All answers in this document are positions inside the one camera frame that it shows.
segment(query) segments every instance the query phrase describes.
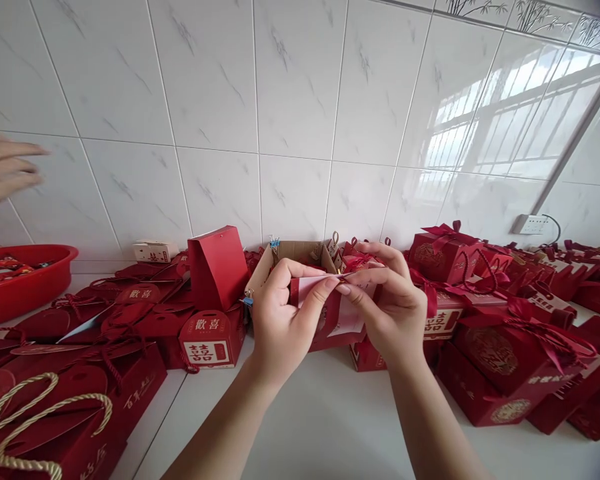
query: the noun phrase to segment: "red ribbon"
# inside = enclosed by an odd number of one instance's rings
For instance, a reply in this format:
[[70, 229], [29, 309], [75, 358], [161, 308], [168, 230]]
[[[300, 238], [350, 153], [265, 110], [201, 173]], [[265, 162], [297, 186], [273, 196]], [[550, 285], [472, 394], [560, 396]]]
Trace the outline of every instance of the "red ribbon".
[[489, 250], [494, 250], [498, 253], [501, 253], [502, 255], [510, 255], [511, 254], [510, 248], [501, 247], [500, 245], [493, 245], [493, 244], [489, 243], [489, 240], [482, 240], [482, 242], [485, 244], [485, 248], [488, 248]]
[[345, 265], [347, 266], [348, 272], [356, 272], [358, 270], [364, 270], [364, 269], [368, 268], [367, 264], [370, 261], [374, 261], [375, 258], [373, 255], [370, 255], [368, 253], [362, 253], [362, 252], [356, 251], [352, 255], [345, 255], [342, 258], [342, 260], [345, 263]]
[[446, 223], [443, 223], [439, 227], [426, 227], [422, 228], [422, 230], [438, 236], [438, 238], [431, 244], [431, 248], [433, 249], [434, 253], [438, 253], [440, 250], [442, 250], [442, 247], [452, 240], [457, 240], [465, 245], [475, 245], [479, 242], [479, 240], [475, 237], [467, 235], [466, 233], [460, 233], [460, 220], [454, 220], [453, 228], [448, 226]]
[[528, 301], [511, 297], [507, 306], [509, 313], [512, 314], [510, 317], [476, 315], [460, 322], [468, 327], [503, 325], [524, 335], [535, 337], [560, 374], [564, 374], [564, 368], [574, 365], [586, 368], [581, 359], [594, 358], [597, 355], [595, 347], [588, 341], [555, 325], [534, 320], [533, 309]]

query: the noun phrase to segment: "white tile wall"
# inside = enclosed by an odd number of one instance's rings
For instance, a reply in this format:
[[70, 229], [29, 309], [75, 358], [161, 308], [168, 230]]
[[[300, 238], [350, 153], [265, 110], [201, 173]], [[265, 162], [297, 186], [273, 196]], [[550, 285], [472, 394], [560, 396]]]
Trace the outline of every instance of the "white tile wall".
[[[0, 243], [108, 271], [134, 240], [226, 224], [248, 248], [406, 248], [455, 219], [540, 241], [509, 229], [598, 95], [600, 9], [400, 3], [0, 1], [0, 131], [52, 151], [45, 184], [0, 204]], [[541, 210], [600, 243], [600, 112]]]

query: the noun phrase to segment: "red paper bag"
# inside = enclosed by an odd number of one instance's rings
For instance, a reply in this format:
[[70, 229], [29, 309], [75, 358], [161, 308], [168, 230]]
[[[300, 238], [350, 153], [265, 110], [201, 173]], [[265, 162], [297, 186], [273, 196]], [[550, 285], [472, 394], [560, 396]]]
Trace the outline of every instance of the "red paper bag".
[[236, 227], [189, 240], [191, 302], [204, 310], [227, 311], [242, 296], [249, 270]]
[[442, 350], [437, 376], [476, 427], [520, 423], [544, 396], [502, 395], [452, 343]]

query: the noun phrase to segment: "red ribbon bow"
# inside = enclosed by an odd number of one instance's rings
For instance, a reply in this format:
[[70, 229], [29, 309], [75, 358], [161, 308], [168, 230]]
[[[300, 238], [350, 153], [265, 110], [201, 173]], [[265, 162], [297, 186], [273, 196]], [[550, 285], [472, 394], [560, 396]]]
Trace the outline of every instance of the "red ribbon bow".
[[427, 227], [422, 228], [425, 232], [437, 235], [438, 238], [431, 244], [431, 248], [434, 253], [438, 253], [442, 250], [446, 244], [452, 240], [457, 240], [465, 245], [475, 245], [479, 240], [475, 237], [467, 235], [466, 233], [460, 233], [460, 220], [453, 221], [453, 228], [443, 223], [439, 227]]
[[468, 317], [466, 324], [469, 327], [491, 327], [504, 325], [523, 335], [530, 335], [538, 340], [547, 357], [555, 365], [560, 374], [564, 368], [579, 365], [583, 358], [594, 358], [597, 355], [595, 347], [588, 341], [549, 323], [542, 323], [533, 318], [531, 304], [517, 297], [509, 299], [507, 304], [510, 317], [504, 315], [477, 315]]

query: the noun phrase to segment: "red gift bag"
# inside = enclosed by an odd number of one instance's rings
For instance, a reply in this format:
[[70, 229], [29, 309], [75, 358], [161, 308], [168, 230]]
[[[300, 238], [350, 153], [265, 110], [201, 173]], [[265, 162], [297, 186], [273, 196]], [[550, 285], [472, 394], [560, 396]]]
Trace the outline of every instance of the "red gift bag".
[[202, 310], [229, 310], [249, 281], [238, 229], [229, 225], [190, 239], [189, 264], [191, 302]]

